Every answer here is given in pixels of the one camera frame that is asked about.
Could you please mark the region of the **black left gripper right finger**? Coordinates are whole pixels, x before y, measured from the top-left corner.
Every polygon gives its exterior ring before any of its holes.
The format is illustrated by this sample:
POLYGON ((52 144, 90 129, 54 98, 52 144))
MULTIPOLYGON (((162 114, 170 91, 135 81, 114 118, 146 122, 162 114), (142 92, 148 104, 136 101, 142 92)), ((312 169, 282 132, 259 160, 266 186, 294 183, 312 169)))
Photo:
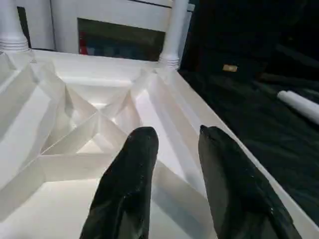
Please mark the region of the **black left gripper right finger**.
POLYGON ((219 239, 299 239, 269 180, 228 134, 200 127, 198 154, 219 239))

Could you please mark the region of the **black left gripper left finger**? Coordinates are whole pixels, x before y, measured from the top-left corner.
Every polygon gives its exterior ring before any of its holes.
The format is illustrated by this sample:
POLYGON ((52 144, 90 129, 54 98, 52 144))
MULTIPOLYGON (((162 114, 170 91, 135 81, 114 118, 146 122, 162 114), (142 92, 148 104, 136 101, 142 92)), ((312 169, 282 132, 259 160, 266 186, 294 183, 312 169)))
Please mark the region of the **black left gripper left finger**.
POLYGON ((81 239, 147 239, 153 171, 159 150, 155 129, 142 126, 127 137, 101 177, 81 239))

